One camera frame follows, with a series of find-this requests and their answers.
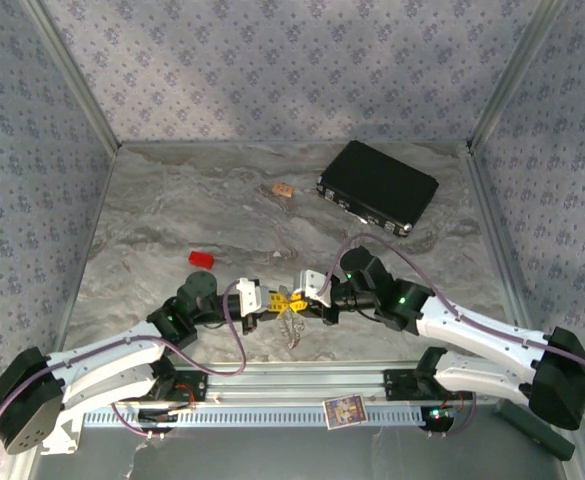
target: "blue patterned wall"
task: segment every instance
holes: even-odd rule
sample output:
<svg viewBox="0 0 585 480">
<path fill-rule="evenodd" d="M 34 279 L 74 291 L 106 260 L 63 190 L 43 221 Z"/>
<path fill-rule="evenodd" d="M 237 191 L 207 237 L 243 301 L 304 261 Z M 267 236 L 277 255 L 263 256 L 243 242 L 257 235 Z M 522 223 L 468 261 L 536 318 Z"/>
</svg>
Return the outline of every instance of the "blue patterned wall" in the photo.
<svg viewBox="0 0 585 480">
<path fill-rule="evenodd" d="M 0 372 L 52 346 L 108 165 L 30 19 L 0 1 Z"/>
<path fill-rule="evenodd" d="M 538 0 L 45 0 L 122 142 L 467 138 Z"/>
<path fill-rule="evenodd" d="M 533 321 L 585 343 L 585 0 L 568 3 L 478 154 Z"/>
</svg>

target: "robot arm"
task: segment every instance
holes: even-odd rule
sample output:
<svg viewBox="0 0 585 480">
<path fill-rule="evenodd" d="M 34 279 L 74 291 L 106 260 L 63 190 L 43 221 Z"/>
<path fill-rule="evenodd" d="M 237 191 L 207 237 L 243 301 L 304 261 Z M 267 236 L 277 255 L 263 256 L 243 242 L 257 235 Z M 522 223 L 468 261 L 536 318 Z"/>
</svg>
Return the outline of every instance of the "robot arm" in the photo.
<svg viewBox="0 0 585 480">
<path fill-rule="evenodd" d="M 239 293 L 228 297 L 230 319 L 240 321 L 248 334 L 258 321 L 275 319 L 286 308 L 326 325 L 337 325 L 343 311 L 373 311 L 375 321 L 393 330 L 444 341 L 478 356 L 428 349 L 414 373 L 422 392 L 433 398 L 445 398 L 452 391 L 494 395 L 529 405 L 553 425 L 579 427 L 585 410 L 585 368 L 482 328 L 585 359 L 573 334 L 556 328 L 547 336 L 454 306 L 481 328 L 468 325 L 428 288 L 394 279 L 364 247 L 347 252 L 341 268 L 347 281 L 332 277 L 329 288 L 323 288 L 325 275 L 300 272 L 290 298 L 258 280 L 240 279 Z M 196 340 L 197 325 L 223 320 L 216 279 L 196 272 L 175 297 L 126 332 L 47 357 L 37 348 L 22 352 L 0 377 L 0 439 L 7 453 L 21 453 L 42 441 L 47 453 L 71 453 L 79 433 L 73 425 L 83 413 L 123 399 L 164 399 L 174 387 L 165 342 L 183 349 Z"/>
</svg>

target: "gray marble floor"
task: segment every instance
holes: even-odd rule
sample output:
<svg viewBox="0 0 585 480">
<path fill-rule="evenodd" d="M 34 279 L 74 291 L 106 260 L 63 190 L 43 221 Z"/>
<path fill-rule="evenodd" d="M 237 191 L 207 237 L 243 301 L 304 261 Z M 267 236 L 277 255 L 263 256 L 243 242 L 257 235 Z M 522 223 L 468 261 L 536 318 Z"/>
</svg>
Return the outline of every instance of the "gray marble floor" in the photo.
<svg viewBox="0 0 585 480">
<path fill-rule="evenodd" d="M 216 257 L 220 288 L 240 276 L 277 288 L 293 273 L 325 271 L 346 236 L 373 232 L 395 240 L 448 296 L 505 319 L 477 214 L 453 147 L 372 145 L 440 183 L 407 239 L 363 225 L 315 191 L 317 176 L 340 144 L 125 147 L 99 220 L 66 347 L 105 338 L 144 319 L 174 295 L 189 273 L 191 250 Z M 272 185 L 296 187 L 292 198 Z M 415 279 L 391 252 L 369 244 L 389 270 Z M 243 337 L 250 361 L 416 360 L 429 343 L 390 331 L 357 314 L 337 327 L 306 321 L 301 342 L 288 350 L 276 322 Z M 187 352 L 201 361 L 237 359 L 227 328 L 200 328 Z"/>
</svg>

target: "black case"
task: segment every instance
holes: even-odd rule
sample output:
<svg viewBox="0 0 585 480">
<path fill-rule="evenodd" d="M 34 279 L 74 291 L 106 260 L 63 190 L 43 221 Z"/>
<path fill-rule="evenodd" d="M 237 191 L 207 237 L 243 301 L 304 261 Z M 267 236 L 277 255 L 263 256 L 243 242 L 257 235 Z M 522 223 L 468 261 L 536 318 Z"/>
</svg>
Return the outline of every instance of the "black case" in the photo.
<svg viewBox="0 0 585 480">
<path fill-rule="evenodd" d="M 433 177 L 357 141 L 317 181 L 319 195 L 400 237 L 409 235 L 438 187 Z"/>
</svg>

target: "red block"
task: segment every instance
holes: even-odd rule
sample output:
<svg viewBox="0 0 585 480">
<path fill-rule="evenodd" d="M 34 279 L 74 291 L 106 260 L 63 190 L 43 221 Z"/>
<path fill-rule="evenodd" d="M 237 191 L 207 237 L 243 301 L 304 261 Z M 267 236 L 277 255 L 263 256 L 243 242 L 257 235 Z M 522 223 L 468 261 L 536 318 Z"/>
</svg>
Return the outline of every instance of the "red block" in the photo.
<svg viewBox="0 0 585 480">
<path fill-rule="evenodd" d="M 190 253 L 189 260 L 190 265 L 207 268 L 208 270 L 210 270 L 212 265 L 214 265 L 214 257 L 209 253 L 192 251 L 192 253 Z"/>
</svg>

